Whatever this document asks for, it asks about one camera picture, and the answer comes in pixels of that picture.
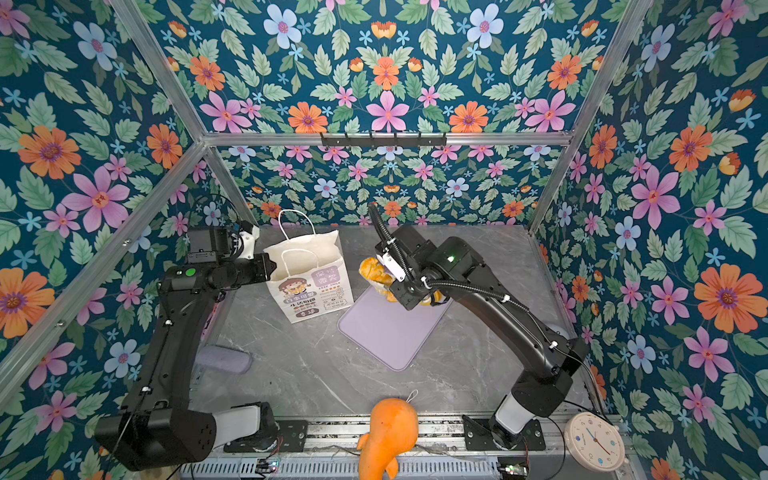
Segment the lilac plastic tray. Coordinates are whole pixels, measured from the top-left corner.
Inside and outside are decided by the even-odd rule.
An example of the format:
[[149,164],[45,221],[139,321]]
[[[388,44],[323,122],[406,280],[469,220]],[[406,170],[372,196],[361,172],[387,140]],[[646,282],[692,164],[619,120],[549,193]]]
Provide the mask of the lilac plastic tray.
[[406,370],[452,301],[406,310],[368,287],[342,315],[338,330],[390,370]]

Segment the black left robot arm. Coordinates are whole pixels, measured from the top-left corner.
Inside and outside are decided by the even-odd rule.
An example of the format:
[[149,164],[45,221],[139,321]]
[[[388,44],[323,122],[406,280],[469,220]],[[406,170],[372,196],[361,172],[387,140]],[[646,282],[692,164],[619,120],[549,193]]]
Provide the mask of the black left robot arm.
[[219,413],[190,408],[190,386],[205,324],[226,294],[267,282],[276,269],[256,250],[257,226],[192,229],[182,265],[168,268],[158,289],[159,315],[141,373],[117,415],[101,418],[97,442],[133,472],[205,460],[211,451],[260,428],[262,408]]

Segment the white printed paper bag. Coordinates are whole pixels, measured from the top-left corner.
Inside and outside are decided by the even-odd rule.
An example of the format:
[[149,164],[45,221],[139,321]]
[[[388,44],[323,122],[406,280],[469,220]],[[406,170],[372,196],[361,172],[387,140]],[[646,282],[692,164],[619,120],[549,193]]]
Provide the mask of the white printed paper bag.
[[292,324],[349,308],[354,303],[337,230],[291,237],[264,249],[276,264],[268,290]]

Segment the black hook rail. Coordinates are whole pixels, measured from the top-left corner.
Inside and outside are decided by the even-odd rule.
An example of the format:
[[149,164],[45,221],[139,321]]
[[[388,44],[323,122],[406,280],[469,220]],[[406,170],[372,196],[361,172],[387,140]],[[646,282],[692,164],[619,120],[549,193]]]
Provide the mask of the black hook rail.
[[391,133],[391,134],[321,134],[321,145],[324,147],[443,147],[448,145],[446,134],[423,133]]

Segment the orange plush whale toy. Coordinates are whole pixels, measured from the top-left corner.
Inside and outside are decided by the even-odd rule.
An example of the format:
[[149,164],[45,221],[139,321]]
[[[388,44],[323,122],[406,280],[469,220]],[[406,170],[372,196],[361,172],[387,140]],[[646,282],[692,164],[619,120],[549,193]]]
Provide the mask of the orange plush whale toy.
[[419,422],[416,410],[405,400],[388,398],[378,402],[370,415],[369,432],[358,440],[360,479],[395,479],[397,457],[417,443]]

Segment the twisted glazed fake bread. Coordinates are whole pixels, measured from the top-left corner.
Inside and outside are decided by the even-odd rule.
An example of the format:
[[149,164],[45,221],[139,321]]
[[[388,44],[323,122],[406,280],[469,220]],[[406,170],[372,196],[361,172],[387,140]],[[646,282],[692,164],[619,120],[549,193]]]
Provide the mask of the twisted glazed fake bread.
[[389,302],[396,302],[390,291],[395,278],[377,258],[369,257],[363,260],[359,267],[359,273],[378,294],[384,296]]

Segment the striped round fake bread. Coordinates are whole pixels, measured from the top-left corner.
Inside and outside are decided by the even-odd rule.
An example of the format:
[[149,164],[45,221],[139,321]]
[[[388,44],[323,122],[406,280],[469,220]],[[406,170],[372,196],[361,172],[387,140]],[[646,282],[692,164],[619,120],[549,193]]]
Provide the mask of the striped round fake bread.
[[447,302],[446,296],[443,295],[440,291],[435,291],[426,295],[420,301],[420,304],[424,306],[439,306],[446,302]]

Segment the white round wall clock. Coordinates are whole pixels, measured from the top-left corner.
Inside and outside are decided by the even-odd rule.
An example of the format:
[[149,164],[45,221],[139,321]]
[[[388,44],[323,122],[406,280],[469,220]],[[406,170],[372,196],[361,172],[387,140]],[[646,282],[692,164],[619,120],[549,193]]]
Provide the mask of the white round wall clock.
[[576,414],[567,422],[563,433],[567,451],[587,470],[609,473],[627,462],[619,430],[595,414]]

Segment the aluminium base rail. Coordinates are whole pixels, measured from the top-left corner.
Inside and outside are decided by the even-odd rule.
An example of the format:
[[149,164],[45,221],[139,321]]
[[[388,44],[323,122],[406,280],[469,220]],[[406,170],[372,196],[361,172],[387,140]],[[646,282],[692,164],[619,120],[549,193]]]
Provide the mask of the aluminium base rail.
[[[499,447],[480,412],[423,413],[417,440],[397,456],[400,479],[595,479],[567,451],[565,418],[534,420],[510,450]],[[357,479],[367,415],[286,416],[281,436],[265,450],[232,443],[198,463],[162,467],[146,479]]]

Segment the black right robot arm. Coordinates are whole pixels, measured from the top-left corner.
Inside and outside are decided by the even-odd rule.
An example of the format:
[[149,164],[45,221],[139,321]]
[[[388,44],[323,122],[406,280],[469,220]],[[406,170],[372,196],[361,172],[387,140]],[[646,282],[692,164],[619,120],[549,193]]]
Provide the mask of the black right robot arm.
[[566,400],[584,366],[586,343],[539,320],[465,240],[452,236],[435,245],[408,225],[389,231],[375,202],[368,213],[380,239],[377,258],[394,275],[390,290],[401,306],[412,310],[442,294],[476,315],[522,363],[522,373],[489,421],[499,446],[516,446],[531,420],[550,416]]

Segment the lilac oval pad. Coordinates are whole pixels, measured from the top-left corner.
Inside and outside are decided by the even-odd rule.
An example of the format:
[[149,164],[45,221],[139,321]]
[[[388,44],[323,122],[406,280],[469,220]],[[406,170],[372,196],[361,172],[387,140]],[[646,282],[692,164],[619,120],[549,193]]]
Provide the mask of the lilac oval pad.
[[200,368],[235,375],[246,373],[252,362],[250,353],[218,345],[202,347],[195,358],[195,365]]

